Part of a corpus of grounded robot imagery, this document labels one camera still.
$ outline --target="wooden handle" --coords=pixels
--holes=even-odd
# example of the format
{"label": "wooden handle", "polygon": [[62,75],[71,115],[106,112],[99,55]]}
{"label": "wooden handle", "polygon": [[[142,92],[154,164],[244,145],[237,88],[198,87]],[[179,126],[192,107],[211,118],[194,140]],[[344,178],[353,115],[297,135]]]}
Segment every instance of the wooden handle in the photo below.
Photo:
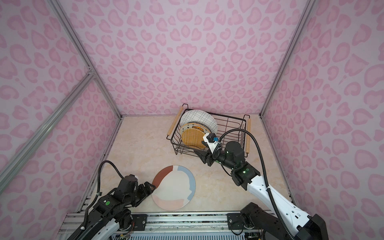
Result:
{"label": "wooden handle", "polygon": [[177,120],[179,119],[180,114],[181,114],[182,111],[183,111],[183,106],[180,107],[180,110],[179,110],[179,112],[177,113],[177,115],[176,115],[176,117],[175,117],[175,120],[173,120],[173,123],[172,123],[172,125],[171,125],[170,128],[169,128],[169,131],[168,131],[168,133],[167,133],[167,136],[169,136],[169,135],[171,134],[172,129],[175,127],[175,124],[176,124]]}
{"label": "wooden handle", "polygon": [[[251,132],[251,119],[248,119],[247,121],[247,131]],[[245,153],[249,154],[249,144],[250,144],[250,137],[247,134],[247,141],[246,141],[246,146],[245,146]]]}

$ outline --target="heart patterned wall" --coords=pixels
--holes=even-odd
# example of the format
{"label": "heart patterned wall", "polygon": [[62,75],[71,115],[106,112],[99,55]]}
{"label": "heart patterned wall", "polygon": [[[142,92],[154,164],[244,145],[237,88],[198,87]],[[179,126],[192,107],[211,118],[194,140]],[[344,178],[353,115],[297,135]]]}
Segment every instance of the heart patterned wall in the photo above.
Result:
{"label": "heart patterned wall", "polygon": [[116,125],[94,82],[0,196],[0,239],[51,239],[74,212]]}
{"label": "heart patterned wall", "polygon": [[330,239],[384,239],[384,1],[320,1],[265,121]]}
{"label": "heart patterned wall", "polygon": [[44,0],[0,2],[0,172],[85,75]]}
{"label": "heart patterned wall", "polygon": [[258,113],[305,0],[63,0],[123,114]]}

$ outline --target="pink wall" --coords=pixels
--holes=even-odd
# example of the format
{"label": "pink wall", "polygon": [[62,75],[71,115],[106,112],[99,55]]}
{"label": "pink wall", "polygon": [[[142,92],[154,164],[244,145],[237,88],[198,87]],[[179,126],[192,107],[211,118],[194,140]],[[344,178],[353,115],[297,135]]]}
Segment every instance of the pink wall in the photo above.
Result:
{"label": "pink wall", "polygon": [[91,82],[0,196],[0,239],[50,239],[73,212],[116,124]]}
{"label": "pink wall", "polygon": [[384,1],[320,2],[266,124],[331,239],[384,239]]}
{"label": "pink wall", "polygon": [[1,172],[86,70],[44,0],[3,0],[0,21]]}
{"label": "pink wall", "polygon": [[258,113],[305,0],[63,0],[124,114]]}

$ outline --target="blue plate section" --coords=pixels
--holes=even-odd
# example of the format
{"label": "blue plate section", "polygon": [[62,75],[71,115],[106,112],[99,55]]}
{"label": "blue plate section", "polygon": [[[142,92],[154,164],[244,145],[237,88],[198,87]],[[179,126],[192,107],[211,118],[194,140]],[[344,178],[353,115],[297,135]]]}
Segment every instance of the blue plate section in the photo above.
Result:
{"label": "blue plate section", "polygon": [[196,190],[196,181],[195,181],[195,178],[193,177],[193,174],[191,173],[190,170],[186,169],[185,167],[183,166],[179,166],[177,168],[178,171],[183,171],[185,172],[185,174],[188,176],[189,178],[189,190],[191,190],[191,194],[187,197],[188,200],[192,200],[192,197],[193,195],[195,194],[195,190]]}

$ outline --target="dish rack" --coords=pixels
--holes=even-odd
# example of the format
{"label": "dish rack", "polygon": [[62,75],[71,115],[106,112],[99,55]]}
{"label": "dish rack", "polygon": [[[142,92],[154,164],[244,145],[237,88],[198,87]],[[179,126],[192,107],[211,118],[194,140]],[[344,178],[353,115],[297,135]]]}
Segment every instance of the dish rack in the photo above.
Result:
{"label": "dish rack", "polygon": [[[194,153],[194,150],[197,149],[197,147],[186,146],[181,140],[181,134],[180,134],[180,129],[182,127],[180,126],[181,115],[190,110],[193,110],[193,109],[190,109],[188,104],[186,103],[184,103],[180,107],[178,114],[176,115],[171,127],[169,128],[166,139],[170,140],[176,155],[179,152],[180,154],[188,154],[188,155],[197,157],[196,153]],[[218,130],[216,134],[217,137],[221,137],[223,133],[234,128],[246,129],[248,131],[250,131],[251,129],[251,119],[250,119],[250,116],[247,114],[244,114],[243,118],[237,118],[237,117],[222,115],[217,113],[210,113],[210,112],[207,112],[207,113],[211,114],[212,117],[217,122],[217,125],[218,125]],[[225,137],[221,141],[222,149],[224,149],[225,145],[230,141],[237,141],[240,143],[243,149],[245,147],[245,157],[248,157],[249,144],[250,144],[250,137],[248,135],[240,131],[231,132],[225,135]]]}

